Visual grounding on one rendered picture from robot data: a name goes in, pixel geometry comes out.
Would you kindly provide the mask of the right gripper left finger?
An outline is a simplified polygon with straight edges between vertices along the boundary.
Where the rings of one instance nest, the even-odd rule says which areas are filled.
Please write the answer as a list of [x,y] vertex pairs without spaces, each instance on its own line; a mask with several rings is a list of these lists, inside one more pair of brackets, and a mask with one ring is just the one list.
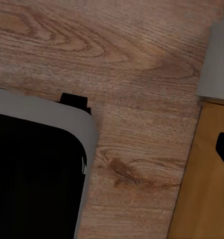
[[0,136],[0,180],[18,153],[18,143],[15,133]]

